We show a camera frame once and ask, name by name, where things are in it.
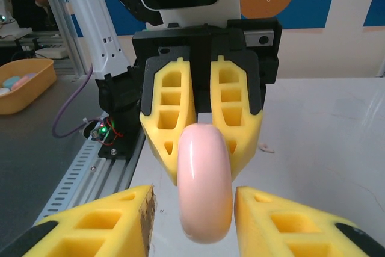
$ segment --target orange basket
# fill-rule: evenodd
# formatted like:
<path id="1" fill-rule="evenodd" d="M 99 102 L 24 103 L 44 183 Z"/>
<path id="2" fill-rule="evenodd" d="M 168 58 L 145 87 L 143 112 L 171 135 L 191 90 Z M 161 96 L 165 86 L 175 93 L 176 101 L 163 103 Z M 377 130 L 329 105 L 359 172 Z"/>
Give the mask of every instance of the orange basket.
<path id="1" fill-rule="evenodd" d="M 36 73 L 18 89 L 0 96 L 0 115 L 14 114 L 31 104 L 56 81 L 54 61 L 50 59 L 16 60 L 0 67 L 0 87 L 8 78 Z"/>

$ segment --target white table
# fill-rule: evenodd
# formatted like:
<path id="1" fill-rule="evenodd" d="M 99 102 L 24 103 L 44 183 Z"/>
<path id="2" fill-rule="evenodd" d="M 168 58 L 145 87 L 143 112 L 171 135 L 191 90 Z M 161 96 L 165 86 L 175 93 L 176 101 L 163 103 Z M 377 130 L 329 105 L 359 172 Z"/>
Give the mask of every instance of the white table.
<path id="1" fill-rule="evenodd" d="M 258 152 L 234 181 L 358 224 L 385 245 L 385 79 L 287 79 L 268 87 Z M 200 118 L 210 121 L 210 115 Z M 146 142 L 131 186 L 158 200 L 150 256 L 239 256 L 235 224 L 216 244 L 195 244 L 179 222 L 177 188 Z"/>

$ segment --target gray floor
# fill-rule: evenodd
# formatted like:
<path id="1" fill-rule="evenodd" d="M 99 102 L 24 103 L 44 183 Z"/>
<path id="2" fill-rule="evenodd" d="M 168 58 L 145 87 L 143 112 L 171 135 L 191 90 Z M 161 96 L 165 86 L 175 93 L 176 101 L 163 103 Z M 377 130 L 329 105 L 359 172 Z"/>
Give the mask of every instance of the gray floor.
<path id="1" fill-rule="evenodd" d="M 84 143 L 80 134 L 61 140 L 51 136 L 57 111 L 79 85 L 80 81 L 59 79 L 19 114 L 0 116 L 0 248 L 34 223 Z M 100 114 L 97 87 L 90 81 L 59 131 Z"/>

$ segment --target purple cable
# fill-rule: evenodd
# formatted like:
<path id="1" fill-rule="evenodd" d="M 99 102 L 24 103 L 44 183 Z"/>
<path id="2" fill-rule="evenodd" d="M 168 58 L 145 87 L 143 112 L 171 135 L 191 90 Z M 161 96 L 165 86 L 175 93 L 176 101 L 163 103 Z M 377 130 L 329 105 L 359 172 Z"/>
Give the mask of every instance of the purple cable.
<path id="1" fill-rule="evenodd" d="M 54 124 L 52 125 L 52 135 L 55 138 L 65 138 L 68 137 L 69 135 L 72 135 L 74 132 L 77 132 L 78 130 L 82 129 L 86 124 L 82 123 L 80 126 L 76 127 L 75 129 L 71 130 L 70 132 L 59 135 L 56 133 L 56 127 L 58 126 L 58 123 L 60 121 L 61 116 L 64 114 L 68 106 L 71 104 L 71 102 L 80 94 L 80 92 L 83 90 L 83 88 L 87 85 L 88 81 L 91 78 L 91 75 L 93 73 L 93 67 L 91 66 L 90 70 L 87 73 L 87 76 L 85 77 L 84 82 L 81 84 L 80 87 L 68 98 L 68 100 L 64 103 L 64 105 L 60 108 L 58 114 L 55 117 Z"/>

